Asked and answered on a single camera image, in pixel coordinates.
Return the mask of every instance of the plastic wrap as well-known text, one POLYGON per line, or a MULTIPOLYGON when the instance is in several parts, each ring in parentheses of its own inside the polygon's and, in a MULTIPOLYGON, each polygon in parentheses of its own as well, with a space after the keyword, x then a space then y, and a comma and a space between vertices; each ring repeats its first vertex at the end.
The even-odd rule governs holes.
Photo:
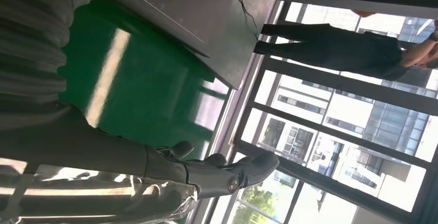
POLYGON ((0 223, 161 223, 191 211, 194 186, 0 159, 0 223))

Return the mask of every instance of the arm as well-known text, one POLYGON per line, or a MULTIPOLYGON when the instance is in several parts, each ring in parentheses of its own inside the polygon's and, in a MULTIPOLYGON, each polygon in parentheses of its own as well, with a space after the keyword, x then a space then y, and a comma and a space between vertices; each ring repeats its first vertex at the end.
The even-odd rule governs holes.
POLYGON ((416 44, 406 50, 402 55, 399 65, 407 68, 419 63, 425 58, 436 45, 436 41, 434 41, 433 38, 438 38, 438 28, 435 28, 435 32, 431 35, 431 38, 428 38, 422 43, 416 44))
POLYGON ((372 12, 372 11, 358 11, 358 10, 351 10, 351 11, 356 13, 357 15, 359 15, 359 17, 361 17, 361 18, 367 18, 367 17, 375 14, 375 12, 372 12))

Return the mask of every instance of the black cable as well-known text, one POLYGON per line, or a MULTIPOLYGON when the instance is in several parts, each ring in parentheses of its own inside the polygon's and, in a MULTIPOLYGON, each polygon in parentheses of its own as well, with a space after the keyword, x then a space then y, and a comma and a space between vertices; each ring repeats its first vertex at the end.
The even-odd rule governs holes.
POLYGON ((258 40, 258 39, 259 39, 259 38, 258 38, 259 29, 258 29, 258 27, 257 27, 256 21, 254 20, 254 16, 252 16, 252 15, 248 12, 248 10, 246 10, 246 7, 245 7, 245 4, 243 3, 243 0, 238 0, 238 1, 239 1, 240 4, 242 5, 243 13, 245 14, 245 23, 246 23, 246 26, 248 26, 246 15, 250 16, 251 19, 253 20, 253 24, 254 24, 254 26, 255 26, 255 28, 256 28, 256 32, 254 33, 254 36, 255 36, 256 39, 258 40))

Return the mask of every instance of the black pants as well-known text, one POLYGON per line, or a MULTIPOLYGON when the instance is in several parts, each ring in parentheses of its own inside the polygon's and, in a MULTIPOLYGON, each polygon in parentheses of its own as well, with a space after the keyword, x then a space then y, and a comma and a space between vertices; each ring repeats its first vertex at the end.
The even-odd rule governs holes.
POLYGON ((373 57, 368 35, 331 27, 329 24, 266 24, 261 31, 296 43, 272 44, 259 41, 254 53, 296 60, 335 70, 356 70, 373 57))

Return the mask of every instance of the person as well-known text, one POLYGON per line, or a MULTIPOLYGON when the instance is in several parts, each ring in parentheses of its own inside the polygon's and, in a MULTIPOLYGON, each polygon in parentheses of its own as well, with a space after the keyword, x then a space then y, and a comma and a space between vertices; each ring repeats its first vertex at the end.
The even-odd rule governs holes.
MULTIPOLYGON (((353 12, 363 18, 374 14, 353 12)), ((259 41, 254 53, 394 81, 408 70, 438 67, 438 21, 434 24, 435 31, 428 39, 405 51, 399 47, 396 38, 371 32, 360 34, 330 24, 266 24, 262 34, 298 42, 272 44, 259 41)))

